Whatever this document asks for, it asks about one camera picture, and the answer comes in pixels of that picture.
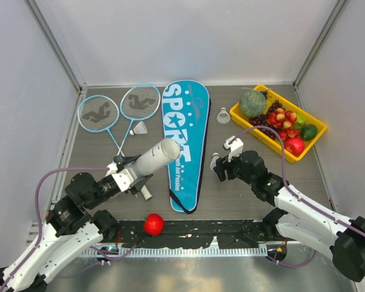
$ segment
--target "racket strings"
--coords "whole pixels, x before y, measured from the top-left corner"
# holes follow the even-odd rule
[[[78,109],[78,119],[89,131],[103,131],[111,127],[118,117],[117,105],[105,96],[86,99]]]
[[[122,99],[120,110],[128,119],[145,119],[158,109],[159,101],[155,88],[137,87]]]

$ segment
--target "racket logo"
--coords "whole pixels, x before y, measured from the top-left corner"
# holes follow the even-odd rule
[[[110,116],[111,111],[106,111],[110,107],[108,102],[99,106],[99,112],[90,111],[83,115],[83,119],[90,120],[91,122],[98,123]]]
[[[130,108],[139,111],[145,110],[149,105],[152,105],[156,102],[155,99],[149,98],[139,100],[139,96],[136,96],[135,94],[129,94],[127,98],[131,100],[131,102],[128,104]]]

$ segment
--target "yellow tray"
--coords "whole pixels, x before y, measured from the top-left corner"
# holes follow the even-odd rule
[[[263,84],[259,84],[254,89],[255,90],[265,90],[265,89],[268,89],[268,88]],[[311,147],[315,144],[315,142],[322,136],[324,131],[327,129],[327,125],[325,123],[321,122],[320,120],[318,120],[317,118],[313,117],[312,115],[310,115],[306,111],[302,110],[298,106],[296,106],[293,103],[289,102],[288,100],[286,100],[285,98],[283,98],[279,94],[275,93],[273,90],[268,90],[267,98],[268,98],[268,104],[266,106],[266,110],[265,110],[264,113],[266,113],[268,111],[270,105],[276,99],[278,99],[280,101],[280,103],[282,103],[282,105],[285,107],[286,110],[291,110],[294,113],[303,115],[305,117],[306,124],[312,123],[313,125],[316,126],[316,128],[318,128],[318,133],[317,133],[317,135],[314,139],[312,139],[311,141],[304,141],[305,149],[299,156],[295,156],[292,153],[290,153],[289,151],[285,150],[285,159],[287,161],[293,163],[295,161],[301,160],[304,157],[304,155],[309,151],[309,149],[311,149]],[[249,118],[247,118],[241,112],[241,109],[239,108],[239,102],[230,109],[230,115],[231,115],[231,119],[235,123],[240,125],[242,128],[247,129],[247,128],[253,127],[249,123]],[[264,133],[262,133],[261,131],[259,131],[257,129],[254,129],[254,130],[250,131],[250,133],[253,136],[255,136],[256,138],[258,138],[259,140],[261,140],[263,143],[265,143],[267,146],[272,148],[278,154],[281,155],[281,144],[278,141],[278,139],[276,139],[274,141],[271,138],[269,138],[267,135],[265,135]]]

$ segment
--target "white shuttlecock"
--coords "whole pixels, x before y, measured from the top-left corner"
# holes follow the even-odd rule
[[[227,112],[226,108],[221,108],[220,112],[218,113],[217,120],[219,123],[228,123],[231,118],[229,113]]]
[[[145,123],[140,121],[132,130],[130,130],[130,135],[147,134],[147,128]]]
[[[219,157],[220,157],[219,154],[216,152],[212,155],[212,160],[211,163],[209,164],[209,169],[211,169],[212,171],[214,170],[214,167],[217,166],[217,160]]]

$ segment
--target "red ball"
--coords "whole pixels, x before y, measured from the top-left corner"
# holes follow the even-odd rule
[[[152,213],[149,214],[147,217],[145,224],[144,224],[144,231],[147,234],[150,234],[152,236],[156,236],[161,234],[163,228],[165,226],[164,219],[162,219],[161,216],[158,214]]]

